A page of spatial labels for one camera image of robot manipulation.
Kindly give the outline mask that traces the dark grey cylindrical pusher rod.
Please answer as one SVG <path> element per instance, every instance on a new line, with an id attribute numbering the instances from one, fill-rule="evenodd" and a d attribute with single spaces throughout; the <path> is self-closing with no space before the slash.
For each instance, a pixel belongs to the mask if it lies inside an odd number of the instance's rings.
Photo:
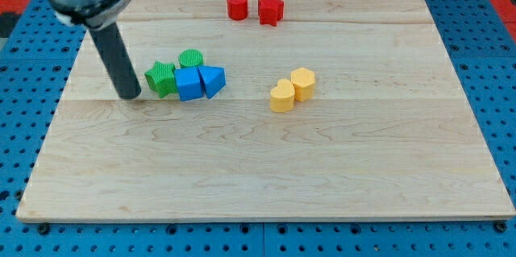
<path id="1" fill-rule="evenodd" d="M 89 29 L 92 40 L 118 96 L 137 98 L 141 87 L 116 23 L 103 29 Z"/>

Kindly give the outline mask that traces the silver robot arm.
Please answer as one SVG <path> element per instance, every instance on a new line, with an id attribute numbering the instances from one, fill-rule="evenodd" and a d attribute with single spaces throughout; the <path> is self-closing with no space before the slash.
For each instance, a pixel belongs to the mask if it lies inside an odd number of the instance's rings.
<path id="1" fill-rule="evenodd" d="M 49 0 L 56 17 L 65 25 L 89 30 L 114 89 L 122 99 L 141 93 L 133 64 L 116 20 L 132 0 Z"/>

